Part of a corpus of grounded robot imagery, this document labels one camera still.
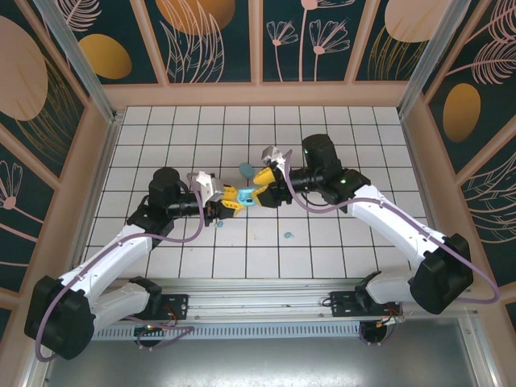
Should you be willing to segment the aluminium side frame rail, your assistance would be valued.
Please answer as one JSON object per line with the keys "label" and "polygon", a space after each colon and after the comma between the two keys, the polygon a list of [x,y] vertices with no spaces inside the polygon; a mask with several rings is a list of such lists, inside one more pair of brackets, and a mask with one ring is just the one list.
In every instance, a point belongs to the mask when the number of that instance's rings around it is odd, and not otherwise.
{"label": "aluminium side frame rail", "polygon": [[[467,219],[462,193],[455,183],[453,168],[435,126],[424,114],[413,113],[402,120],[402,127],[416,165],[428,222],[446,235],[457,232],[464,236],[469,242],[472,262],[492,277],[472,221]],[[497,303],[456,302],[452,305],[454,311],[460,312],[460,337],[479,387],[507,387],[506,373],[497,353],[496,334],[492,332],[498,307]]]}
{"label": "aluminium side frame rail", "polygon": [[43,276],[58,277],[81,258],[120,123],[87,113],[77,130],[42,236],[23,282],[19,305],[2,340],[0,387],[25,387],[35,363],[34,340],[25,336],[31,294]]}

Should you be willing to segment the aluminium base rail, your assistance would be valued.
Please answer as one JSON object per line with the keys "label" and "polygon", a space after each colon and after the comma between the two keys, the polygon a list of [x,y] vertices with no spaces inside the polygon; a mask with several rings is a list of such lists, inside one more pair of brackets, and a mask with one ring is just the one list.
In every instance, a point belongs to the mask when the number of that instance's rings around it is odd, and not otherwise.
{"label": "aluminium base rail", "polygon": [[187,320],[195,323],[278,323],[332,319],[323,299],[352,291],[358,279],[155,279],[164,293],[189,296]]}

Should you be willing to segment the aluminium corner post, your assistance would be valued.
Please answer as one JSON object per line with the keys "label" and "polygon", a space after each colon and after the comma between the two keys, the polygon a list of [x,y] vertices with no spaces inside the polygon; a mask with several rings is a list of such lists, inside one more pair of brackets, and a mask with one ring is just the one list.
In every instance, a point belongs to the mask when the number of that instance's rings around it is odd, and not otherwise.
{"label": "aluminium corner post", "polygon": [[458,32],[460,24],[464,20],[468,21],[468,11],[476,8],[472,6],[474,1],[476,0],[451,0],[440,17],[397,105],[398,118],[402,123],[413,108],[431,73],[445,57],[444,53],[450,46],[453,36]]}
{"label": "aluminium corner post", "polygon": [[48,24],[50,31],[55,36],[57,42],[68,55],[71,65],[75,68],[82,84],[86,87],[90,97],[97,105],[102,116],[109,123],[117,120],[117,110],[110,103],[102,84],[97,75],[88,63],[84,52],[63,19],[58,5],[53,0],[33,0],[44,21]]}

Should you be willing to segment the grey metal base plate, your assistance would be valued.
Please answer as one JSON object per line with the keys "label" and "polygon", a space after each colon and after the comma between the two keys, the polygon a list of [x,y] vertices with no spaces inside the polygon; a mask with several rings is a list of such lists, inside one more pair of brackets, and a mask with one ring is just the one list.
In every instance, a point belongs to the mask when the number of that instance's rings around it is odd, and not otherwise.
{"label": "grey metal base plate", "polygon": [[44,387],[477,387],[455,339],[440,349],[397,336],[358,339],[181,340],[156,352],[92,343],[56,360]]}

